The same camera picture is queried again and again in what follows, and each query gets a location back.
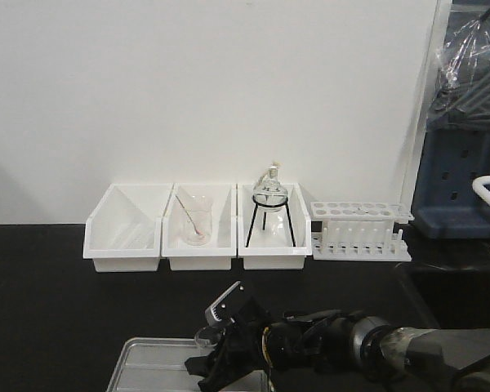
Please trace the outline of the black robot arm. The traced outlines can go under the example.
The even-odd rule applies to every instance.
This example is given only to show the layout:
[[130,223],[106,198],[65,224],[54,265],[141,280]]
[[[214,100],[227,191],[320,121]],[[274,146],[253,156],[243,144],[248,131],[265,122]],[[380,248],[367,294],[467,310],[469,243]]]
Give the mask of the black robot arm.
[[490,391],[490,328],[393,326],[360,312],[287,312],[280,320],[251,298],[240,306],[218,300],[220,339],[207,355],[185,361],[201,391],[220,391],[254,371],[311,368],[321,374],[358,372],[387,391],[401,375],[433,391]]

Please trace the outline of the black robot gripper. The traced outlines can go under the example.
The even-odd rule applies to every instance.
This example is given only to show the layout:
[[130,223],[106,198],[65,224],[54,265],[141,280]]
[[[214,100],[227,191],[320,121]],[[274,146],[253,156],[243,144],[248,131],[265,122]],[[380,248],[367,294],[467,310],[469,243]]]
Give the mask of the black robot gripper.
[[228,321],[218,357],[211,353],[186,359],[186,371],[191,376],[203,377],[199,389],[221,391],[256,370],[269,372],[262,337],[271,321],[270,312],[249,297]]

